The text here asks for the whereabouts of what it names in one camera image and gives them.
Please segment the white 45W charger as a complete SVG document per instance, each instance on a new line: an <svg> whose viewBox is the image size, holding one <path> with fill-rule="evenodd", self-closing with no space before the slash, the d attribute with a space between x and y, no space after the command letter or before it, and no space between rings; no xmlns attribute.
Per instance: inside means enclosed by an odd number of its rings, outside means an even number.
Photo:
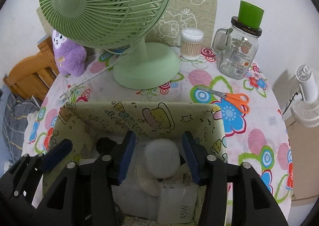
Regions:
<svg viewBox="0 0 319 226"><path fill-rule="evenodd" d="M157 221L160 224L183 224L192 221L198 186L184 184L163 186L160 190Z"/></svg>

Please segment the white round earbud case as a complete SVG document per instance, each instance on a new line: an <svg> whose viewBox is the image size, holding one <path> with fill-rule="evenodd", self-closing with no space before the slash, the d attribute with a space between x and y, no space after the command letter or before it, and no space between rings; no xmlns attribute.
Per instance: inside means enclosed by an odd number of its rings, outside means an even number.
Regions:
<svg viewBox="0 0 319 226"><path fill-rule="evenodd" d="M147 170L157 179L174 176L181 165L177 145L165 138L150 141L144 148Z"/></svg>

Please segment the yellow patterned storage box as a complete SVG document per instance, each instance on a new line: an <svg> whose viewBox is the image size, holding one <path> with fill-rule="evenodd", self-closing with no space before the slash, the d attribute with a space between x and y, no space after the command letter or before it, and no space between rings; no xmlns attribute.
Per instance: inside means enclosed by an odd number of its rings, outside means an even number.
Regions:
<svg viewBox="0 0 319 226"><path fill-rule="evenodd" d="M79 102L66 103L58 113L49 141L52 150L65 138L73 150L43 177L46 193L69 161L78 163L91 154L101 132L123 136L129 130L138 138L177 139L190 131L196 143L224 162L227 161L225 132L220 108L213 104L175 102Z"/></svg>

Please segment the grey plaid blanket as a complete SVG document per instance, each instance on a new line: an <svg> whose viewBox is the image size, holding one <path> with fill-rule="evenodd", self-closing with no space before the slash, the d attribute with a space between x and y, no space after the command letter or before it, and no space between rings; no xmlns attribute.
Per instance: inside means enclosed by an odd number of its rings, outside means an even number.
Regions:
<svg viewBox="0 0 319 226"><path fill-rule="evenodd" d="M23 151L28 115L36 111L39 111L39 103L34 97L25 100L13 93L8 95L2 119L2 135L13 162L20 159Z"/></svg>

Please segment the floral tablecloth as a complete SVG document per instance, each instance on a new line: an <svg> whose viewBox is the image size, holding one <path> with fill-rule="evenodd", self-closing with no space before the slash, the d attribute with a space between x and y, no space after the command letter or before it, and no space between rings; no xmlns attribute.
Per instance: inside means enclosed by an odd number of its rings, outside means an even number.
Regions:
<svg viewBox="0 0 319 226"><path fill-rule="evenodd" d="M253 63L242 80L222 75L216 67L216 56L209 48L201 51L196 61L181 60L181 68L169 82L146 90L130 90L119 86L111 65L115 53L88 57L87 68L80 77L58 76L39 110L28 124L23 153L46 153L53 125L65 102L133 101L213 103L220 110L224 124L226 152L232 164L249 162L273 194L285 216L292 202L293 168L289 137L279 104L267 79ZM248 114L241 113L228 101L197 86L223 93L243 93L249 97Z"/></svg>

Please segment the wooden chair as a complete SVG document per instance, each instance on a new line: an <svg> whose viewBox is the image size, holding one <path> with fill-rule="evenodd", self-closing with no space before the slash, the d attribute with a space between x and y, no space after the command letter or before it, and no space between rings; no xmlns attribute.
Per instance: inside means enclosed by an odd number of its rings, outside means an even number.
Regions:
<svg viewBox="0 0 319 226"><path fill-rule="evenodd" d="M37 47L39 52L18 62L10 73L3 77L3 82L13 94L23 99L34 96L43 101L59 71L54 59L51 37L44 36Z"/></svg>

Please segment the orange scissors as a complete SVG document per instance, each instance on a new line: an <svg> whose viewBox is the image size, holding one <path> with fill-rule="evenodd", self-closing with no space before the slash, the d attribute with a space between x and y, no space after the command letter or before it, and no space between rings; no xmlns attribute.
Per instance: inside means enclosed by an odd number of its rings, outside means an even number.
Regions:
<svg viewBox="0 0 319 226"><path fill-rule="evenodd" d="M211 93L215 96L219 96L220 98L224 99L225 101L228 101L233 106L235 106L241 113L248 114L250 112L250 108L248 106L249 103L249 97L246 94L238 93L238 94L232 94L232 93L223 93L216 90L212 90L209 88L206 88L204 86L197 86L196 87L199 90Z"/></svg>

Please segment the purple plush toy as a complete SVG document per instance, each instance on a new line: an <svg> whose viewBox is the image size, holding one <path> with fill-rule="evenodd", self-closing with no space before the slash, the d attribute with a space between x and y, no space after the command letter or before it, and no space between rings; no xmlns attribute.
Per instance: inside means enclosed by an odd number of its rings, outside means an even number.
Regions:
<svg viewBox="0 0 319 226"><path fill-rule="evenodd" d="M85 71L86 49L66 38L58 31L52 31L52 45L55 62L63 76L81 76Z"/></svg>

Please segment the glass mug jar green lid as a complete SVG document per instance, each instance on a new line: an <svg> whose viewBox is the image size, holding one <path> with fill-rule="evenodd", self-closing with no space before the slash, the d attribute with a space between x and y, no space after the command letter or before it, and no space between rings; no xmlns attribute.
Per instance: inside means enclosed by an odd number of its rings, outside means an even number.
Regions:
<svg viewBox="0 0 319 226"><path fill-rule="evenodd" d="M238 15L231 18L231 26L215 32L212 49L221 73L237 80L245 77L258 51L263 15L262 8L241 1Z"/></svg>

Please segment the green desk fan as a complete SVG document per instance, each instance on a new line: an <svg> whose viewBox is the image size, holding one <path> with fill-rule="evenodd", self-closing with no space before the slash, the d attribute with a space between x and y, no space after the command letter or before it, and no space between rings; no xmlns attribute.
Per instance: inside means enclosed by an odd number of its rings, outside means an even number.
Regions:
<svg viewBox="0 0 319 226"><path fill-rule="evenodd" d="M169 0L39 0L48 23L90 48L127 46L113 66L115 81L129 89L161 86L179 72L179 56L145 37L163 16Z"/></svg>

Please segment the cotton swab container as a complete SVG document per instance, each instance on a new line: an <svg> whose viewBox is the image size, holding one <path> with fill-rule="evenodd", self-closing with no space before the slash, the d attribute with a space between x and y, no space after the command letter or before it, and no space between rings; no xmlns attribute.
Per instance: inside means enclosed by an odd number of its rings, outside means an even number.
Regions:
<svg viewBox="0 0 319 226"><path fill-rule="evenodd" d="M181 57L188 61L200 58L204 33L197 28L184 28L181 32Z"/></svg>

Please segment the beige cartoon placemat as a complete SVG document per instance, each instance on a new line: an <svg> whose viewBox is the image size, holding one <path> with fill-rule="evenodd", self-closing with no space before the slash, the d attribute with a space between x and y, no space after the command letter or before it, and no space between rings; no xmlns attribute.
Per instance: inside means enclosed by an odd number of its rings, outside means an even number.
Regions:
<svg viewBox="0 0 319 226"><path fill-rule="evenodd" d="M197 28L204 33L203 47L209 48L213 39L217 0L169 0L156 25L147 33L146 42L178 46L181 31Z"/></svg>

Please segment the white wall fan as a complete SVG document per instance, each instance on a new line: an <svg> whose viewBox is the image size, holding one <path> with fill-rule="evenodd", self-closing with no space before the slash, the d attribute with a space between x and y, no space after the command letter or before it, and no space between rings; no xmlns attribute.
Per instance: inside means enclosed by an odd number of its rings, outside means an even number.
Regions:
<svg viewBox="0 0 319 226"><path fill-rule="evenodd" d="M307 128L318 126L318 71L308 64L297 67L283 115L288 113Z"/></svg>

